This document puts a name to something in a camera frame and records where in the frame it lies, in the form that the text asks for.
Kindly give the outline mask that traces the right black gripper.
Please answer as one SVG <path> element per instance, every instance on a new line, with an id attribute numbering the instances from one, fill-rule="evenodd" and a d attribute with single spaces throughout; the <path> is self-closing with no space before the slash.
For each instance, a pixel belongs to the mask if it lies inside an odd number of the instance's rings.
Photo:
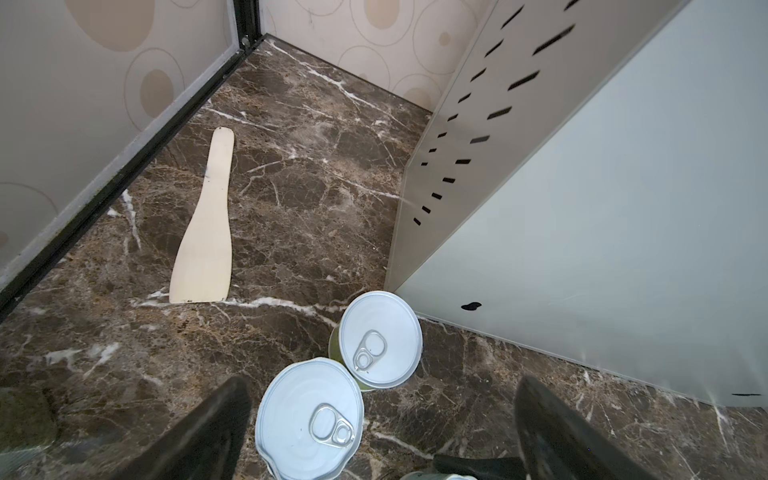
<path id="1" fill-rule="evenodd" d="M 480 480 L 526 480 L 527 471 L 519 457 L 467 459 L 435 455 L 433 467 L 440 473 L 471 476 Z"/>

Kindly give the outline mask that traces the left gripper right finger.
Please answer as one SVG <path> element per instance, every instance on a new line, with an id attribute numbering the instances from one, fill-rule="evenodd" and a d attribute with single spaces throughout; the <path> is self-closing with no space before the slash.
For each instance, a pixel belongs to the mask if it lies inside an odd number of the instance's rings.
<path id="1" fill-rule="evenodd" d="M 532 376 L 520 380 L 514 409 L 521 457 L 532 479 L 653 477 Z"/>

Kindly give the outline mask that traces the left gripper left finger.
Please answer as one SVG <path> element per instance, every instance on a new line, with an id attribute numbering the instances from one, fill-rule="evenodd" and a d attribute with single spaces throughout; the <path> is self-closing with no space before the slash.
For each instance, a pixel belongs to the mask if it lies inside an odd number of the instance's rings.
<path id="1" fill-rule="evenodd" d="M 233 376 L 115 479 L 231 479 L 251 413 L 245 380 Z"/>

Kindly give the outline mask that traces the teal can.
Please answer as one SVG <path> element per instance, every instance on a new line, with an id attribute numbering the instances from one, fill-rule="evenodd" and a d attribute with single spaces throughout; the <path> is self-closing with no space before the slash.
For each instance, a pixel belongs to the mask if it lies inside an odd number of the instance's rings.
<path id="1" fill-rule="evenodd" d="M 477 480 L 470 475 L 446 474 L 439 472 L 416 471 L 406 474 L 401 480 Z"/>

